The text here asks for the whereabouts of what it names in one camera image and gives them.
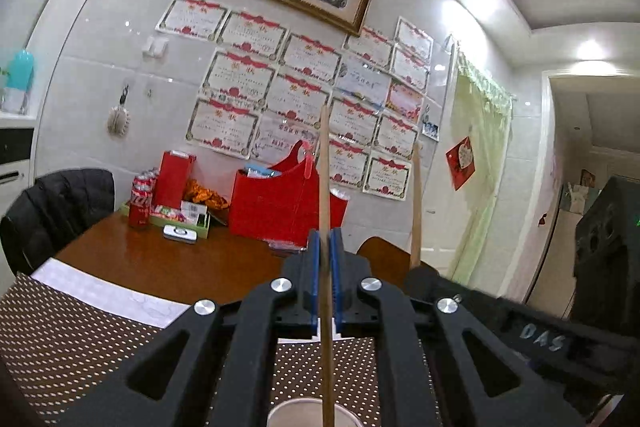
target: white paper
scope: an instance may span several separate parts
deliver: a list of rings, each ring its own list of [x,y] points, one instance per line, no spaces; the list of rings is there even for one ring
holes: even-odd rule
[[[427,33],[400,17],[398,18],[398,26],[396,26],[395,38],[397,42],[414,52],[429,66],[433,39]]]
[[[287,38],[280,63],[316,80],[333,84],[340,54],[320,41],[292,33]]]
[[[389,71],[421,92],[427,89],[429,70],[426,63],[408,51],[404,51],[400,46],[394,49]]]
[[[289,120],[320,129],[320,110],[329,100],[329,95],[323,86],[281,72],[271,84],[266,108]]]
[[[156,30],[213,41],[228,9],[207,0],[173,0]]]
[[[198,100],[186,139],[229,156],[249,158],[258,118],[258,114],[238,105]]]
[[[348,96],[334,94],[329,111],[330,133],[363,146],[371,145],[378,123],[378,110]]]
[[[234,50],[217,50],[200,87],[200,96],[215,98],[222,93],[264,105],[276,70],[254,58],[243,53],[236,54]]]
[[[373,146],[410,160],[414,155],[414,142],[418,130],[401,118],[383,114],[376,129]]]
[[[286,28],[261,15],[232,11],[216,42],[275,60],[284,44],[286,33]]]
[[[391,77],[378,68],[356,57],[345,56],[335,87],[351,93],[356,98],[382,107],[389,91]]]
[[[383,153],[372,152],[363,192],[391,200],[404,201],[410,174],[410,162]]]
[[[260,119],[251,147],[251,158],[274,165],[289,156],[292,147],[299,140],[306,140],[314,150],[318,142],[318,131],[276,114],[265,113]]]
[[[349,35],[344,41],[343,48],[381,68],[386,68],[391,58],[393,42],[380,32],[363,26],[360,36]]]
[[[335,137],[329,140],[329,177],[332,182],[347,187],[362,188],[362,179],[369,154],[365,149]]]

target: silver bolt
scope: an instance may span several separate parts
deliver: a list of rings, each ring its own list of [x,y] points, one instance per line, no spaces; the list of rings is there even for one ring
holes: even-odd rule
[[[193,310],[198,315],[210,315],[214,311],[216,311],[216,304],[215,302],[210,301],[209,299],[203,299],[201,301],[196,302],[193,305]]]
[[[363,290],[374,292],[382,287],[382,281],[380,279],[376,279],[375,277],[365,277],[362,281],[360,281],[360,286]]]
[[[458,303],[449,297],[440,299],[437,306],[442,313],[455,313],[458,311]]]
[[[293,285],[291,284],[291,281],[286,277],[278,277],[277,279],[271,281],[271,289],[274,292],[278,293],[287,292],[291,289],[292,286]]]

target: paper cup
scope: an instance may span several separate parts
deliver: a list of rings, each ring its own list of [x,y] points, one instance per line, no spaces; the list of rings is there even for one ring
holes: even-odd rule
[[[343,406],[335,404],[335,427],[362,427],[357,416]],[[322,427],[322,400],[294,398],[273,409],[267,427]]]

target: chair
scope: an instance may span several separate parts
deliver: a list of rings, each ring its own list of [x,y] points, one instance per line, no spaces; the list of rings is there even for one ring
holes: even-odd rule
[[[30,275],[76,237],[113,213],[112,174],[52,172],[23,190],[0,220],[0,241],[14,274]]]

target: red can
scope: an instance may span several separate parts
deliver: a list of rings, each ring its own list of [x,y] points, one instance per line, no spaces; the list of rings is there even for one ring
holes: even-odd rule
[[[129,226],[143,229],[149,224],[151,212],[151,191],[146,185],[137,184],[135,181],[131,187],[129,200]]]

